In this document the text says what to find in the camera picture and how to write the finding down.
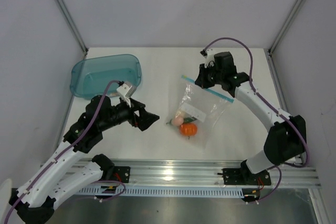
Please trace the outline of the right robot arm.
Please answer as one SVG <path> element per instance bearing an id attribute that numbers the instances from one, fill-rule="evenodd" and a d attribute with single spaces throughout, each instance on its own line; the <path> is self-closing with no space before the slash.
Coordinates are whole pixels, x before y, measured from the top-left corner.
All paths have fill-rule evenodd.
<path id="1" fill-rule="evenodd" d="M 255 88 L 251 77 L 238 72 L 230 52 L 209 54 L 202 50 L 204 63 L 199 66 L 195 84 L 203 89 L 220 85 L 233 98 L 244 104 L 260 120 L 268 135 L 255 156 L 241 164 L 240 179 L 251 184 L 259 173 L 286 163 L 307 151 L 306 123 L 303 117 L 292 116 L 269 103 Z"/>

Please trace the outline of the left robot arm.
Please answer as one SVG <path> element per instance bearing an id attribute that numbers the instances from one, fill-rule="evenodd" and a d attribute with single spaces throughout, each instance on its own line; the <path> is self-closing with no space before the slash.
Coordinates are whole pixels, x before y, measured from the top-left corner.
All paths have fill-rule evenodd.
<path id="1" fill-rule="evenodd" d="M 81 171 L 67 178 L 64 175 L 103 139 L 104 131 L 124 122 L 145 131 L 159 120 L 158 115 L 146 111 L 145 104 L 134 99 L 130 102 L 120 100 L 112 105 L 105 95 L 92 98 L 48 161 L 28 182 L 12 189 L 11 208 L 4 222 L 8 223 L 15 211 L 24 223 L 46 223 L 65 200 L 91 183 L 123 185 L 114 163 L 103 154 L 94 156 Z"/>

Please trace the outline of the white toy egg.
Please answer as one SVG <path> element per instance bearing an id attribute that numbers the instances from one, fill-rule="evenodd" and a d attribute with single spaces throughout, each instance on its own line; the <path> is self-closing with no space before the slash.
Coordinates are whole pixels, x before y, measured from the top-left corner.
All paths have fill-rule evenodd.
<path id="1" fill-rule="evenodd" d="M 177 118 L 177 117 L 184 117 L 184 113 L 183 112 L 178 112 L 178 113 L 176 113 L 176 115 L 175 115 L 175 117 Z"/>

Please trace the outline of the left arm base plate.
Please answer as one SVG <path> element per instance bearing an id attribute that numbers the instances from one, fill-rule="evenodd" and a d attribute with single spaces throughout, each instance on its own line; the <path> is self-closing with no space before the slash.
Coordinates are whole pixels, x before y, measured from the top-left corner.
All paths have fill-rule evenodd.
<path id="1" fill-rule="evenodd" d="M 129 166 L 114 166 L 108 168 L 106 171 L 103 171 L 100 181 L 119 181 L 124 184 L 127 184 L 130 180 L 131 167 Z"/>

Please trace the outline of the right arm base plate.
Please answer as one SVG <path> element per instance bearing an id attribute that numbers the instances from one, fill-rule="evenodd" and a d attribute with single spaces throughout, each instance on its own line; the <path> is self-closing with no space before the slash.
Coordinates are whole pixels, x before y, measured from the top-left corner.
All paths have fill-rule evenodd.
<path id="1" fill-rule="evenodd" d="M 270 174 L 266 170 L 263 170 L 262 172 L 257 174 L 252 174 L 247 169 L 223 168 L 220 173 L 217 173 L 217 175 L 223 178 L 225 185 L 271 185 Z"/>

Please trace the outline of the green toy pepper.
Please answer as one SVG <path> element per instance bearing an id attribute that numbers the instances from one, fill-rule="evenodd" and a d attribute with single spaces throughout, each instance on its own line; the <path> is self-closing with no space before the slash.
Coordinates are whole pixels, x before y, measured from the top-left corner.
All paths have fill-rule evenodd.
<path id="1" fill-rule="evenodd" d="M 193 118 L 193 117 L 187 117 L 187 118 L 184 118 L 184 123 L 183 124 L 186 124 L 186 123 L 192 123 L 196 121 L 196 118 Z"/>

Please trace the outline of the clear zip top bag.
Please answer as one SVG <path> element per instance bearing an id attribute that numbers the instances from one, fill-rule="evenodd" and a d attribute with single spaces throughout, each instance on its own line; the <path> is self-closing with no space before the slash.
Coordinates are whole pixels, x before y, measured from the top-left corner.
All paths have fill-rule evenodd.
<path id="1" fill-rule="evenodd" d="M 180 126 L 167 124 L 185 142 L 198 148 L 205 148 L 212 130 L 225 109 L 234 99 L 212 89 L 202 89 L 195 81 L 182 75 L 174 87 L 173 97 L 169 100 L 169 113 L 167 121 L 175 118 L 176 113 L 183 112 L 184 118 L 193 117 L 198 131 L 195 136 L 182 136 Z"/>

